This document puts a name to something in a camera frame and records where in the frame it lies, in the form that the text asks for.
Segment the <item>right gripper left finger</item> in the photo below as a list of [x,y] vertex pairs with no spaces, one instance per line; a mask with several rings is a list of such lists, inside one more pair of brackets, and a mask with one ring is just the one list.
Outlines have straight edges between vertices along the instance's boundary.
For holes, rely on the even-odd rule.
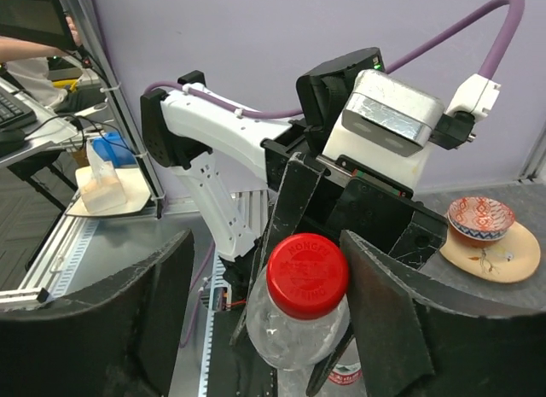
[[32,310],[1,314],[3,396],[167,396],[195,257],[191,231]]

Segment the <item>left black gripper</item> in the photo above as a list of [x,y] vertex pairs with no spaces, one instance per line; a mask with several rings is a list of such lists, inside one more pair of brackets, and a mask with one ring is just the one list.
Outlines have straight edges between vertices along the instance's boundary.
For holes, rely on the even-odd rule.
[[374,177],[355,162],[312,156],[306,142],[290,146],[266,139],[267,184],[277,193],[250,251],[229,264],[232,299],[253,288],[274,247],[294,233],[311,232],[338,242],[352,231],[391,258],[422,268],[446,242],[446,219],[413,201],[408,190]]

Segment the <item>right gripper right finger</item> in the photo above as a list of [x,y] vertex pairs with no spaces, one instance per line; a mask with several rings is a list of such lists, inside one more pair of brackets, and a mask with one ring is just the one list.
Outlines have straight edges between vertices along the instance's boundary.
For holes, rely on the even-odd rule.
[[369,396],[543,396],[545,314],[479,298],[343,231]]

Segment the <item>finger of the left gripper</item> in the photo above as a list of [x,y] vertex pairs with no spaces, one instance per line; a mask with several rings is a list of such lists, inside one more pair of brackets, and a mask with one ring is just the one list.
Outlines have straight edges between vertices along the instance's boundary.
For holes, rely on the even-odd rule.
[[352,386],[358,381],[358,355],[350,345],[355,340],[353,328],[348,328],[334,351],[312,368],[305,389],[306,396],[317,396],[324,384]]

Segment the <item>red cap water bottle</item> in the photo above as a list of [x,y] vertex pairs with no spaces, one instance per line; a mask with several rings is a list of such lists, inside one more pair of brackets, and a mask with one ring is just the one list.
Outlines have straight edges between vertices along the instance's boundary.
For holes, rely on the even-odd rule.
[[304,396],[314,364],[334,351],[349,327],[346,298],[320,318],[294,318],[275,303],[262,270],[247,305],[247,333],[258,355],[276,370],[279,396]]

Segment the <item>red bottle cap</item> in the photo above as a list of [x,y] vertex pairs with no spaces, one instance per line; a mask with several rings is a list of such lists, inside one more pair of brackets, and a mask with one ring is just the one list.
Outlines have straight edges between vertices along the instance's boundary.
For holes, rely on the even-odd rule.
[[283,239],[266,266],[270,298],[291,318],[313,320],[332,312],[346,294],[349,267],[324,236],[299,233]]

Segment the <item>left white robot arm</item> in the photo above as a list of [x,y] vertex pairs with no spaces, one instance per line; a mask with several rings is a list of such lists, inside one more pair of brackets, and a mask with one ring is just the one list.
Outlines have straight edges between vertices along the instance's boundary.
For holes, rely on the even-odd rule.
[[[142,95],[148,152],[189,191],[225,277],[248,294],[266,256],[295,231],[332,240],[349,230],[395,260],[422,267],[448,226],[413,200],[444,118],[443,103],[376,69],[310,71],[296,84],[301,111],[247,110],[211,93],[200,71]],[[216,168],[223,153],[276,192],[253,232]]]

